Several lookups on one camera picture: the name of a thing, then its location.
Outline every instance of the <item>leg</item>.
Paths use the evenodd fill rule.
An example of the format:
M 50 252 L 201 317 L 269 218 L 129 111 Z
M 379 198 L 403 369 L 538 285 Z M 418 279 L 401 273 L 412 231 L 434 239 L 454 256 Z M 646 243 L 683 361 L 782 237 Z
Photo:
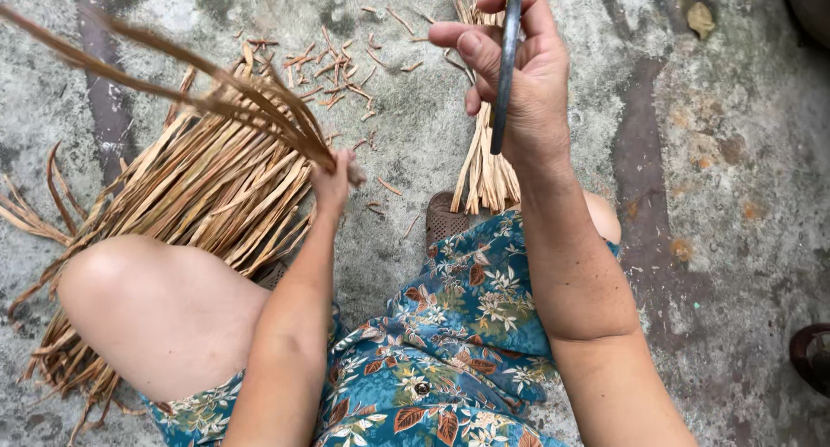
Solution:
M 585 197 L 587 204 L 587 211 L 591 214 L 591 220 L 594 221 L 594 227 L 597 229 L 599 236 L 606 240 L 619 244 L 622 236 L 622 227 L 617 219 L 617 213 L 614 208 L 605 200 L 604 197 L 589 193 L 583 189 L 582 195 Z M 521 204 L 514 205 L 508 210 L 520 210 Z
M 207 252 L 132 235 L 79 254 L 58 286 L 78 334 L 152 401 L 244 368 L 268 295 Z

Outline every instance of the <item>blue floral dress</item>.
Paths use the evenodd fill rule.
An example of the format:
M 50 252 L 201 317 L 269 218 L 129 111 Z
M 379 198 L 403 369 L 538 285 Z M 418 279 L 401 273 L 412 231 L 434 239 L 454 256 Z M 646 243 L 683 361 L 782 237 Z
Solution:
M 608 243 L 617 253 L 617 245 Z M 555 375 L 530 295 L 521 214 L 506 212 L 429 247 L 387 316 L 329 333 L 315 446 L 564 446 L 527 424 Z M 219 445 L 244 371 L 148 410 L 170 447 Z

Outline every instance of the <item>forearm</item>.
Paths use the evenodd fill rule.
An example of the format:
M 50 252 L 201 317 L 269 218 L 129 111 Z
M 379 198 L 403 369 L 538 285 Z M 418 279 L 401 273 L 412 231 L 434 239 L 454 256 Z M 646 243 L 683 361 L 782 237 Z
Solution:
M 534 301 L 551 338 L 591 340 L 639 329 L 617 259 L 599 236 L 567 160 L 519 175 Z
M 224 444 L 309 444 L 326 377 L 337 220 L 320 213 L 265 304 Z

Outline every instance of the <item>dead leaf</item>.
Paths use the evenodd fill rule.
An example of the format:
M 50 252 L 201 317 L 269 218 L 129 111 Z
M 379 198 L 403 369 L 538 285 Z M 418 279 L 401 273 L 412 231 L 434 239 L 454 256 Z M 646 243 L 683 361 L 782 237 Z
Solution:
M 715 23 L 712 22 L 712 13 L 701 2 L 691 5 L 689 12 L 686 13 L 686 20 L 689 21 L 689 27 L 700 35 L 700 40 L 705 39 L 709 32 L 715 29 Z

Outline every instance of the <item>brown plastic sandal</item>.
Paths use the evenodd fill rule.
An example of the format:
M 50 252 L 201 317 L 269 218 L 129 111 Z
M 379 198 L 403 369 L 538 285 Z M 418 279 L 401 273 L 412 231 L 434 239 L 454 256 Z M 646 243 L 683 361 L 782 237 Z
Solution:
M 279 261 L 274 266 L 274 270 L 268 272 L 262 280 L 259 281 L 259 286 L 263 288 L 267 288 L 269 290 L 273 290 L 276 288 L 276 284 L 280 282 L 280 279 L 288 272 L 288 268 L 285 267 L 285 264 L 282 261 Z
M 427 207 L 427 246 L 470 228 L 470 219 L 465 214 L 453 214 L 450 191 L 441 191 L 429 199 Z

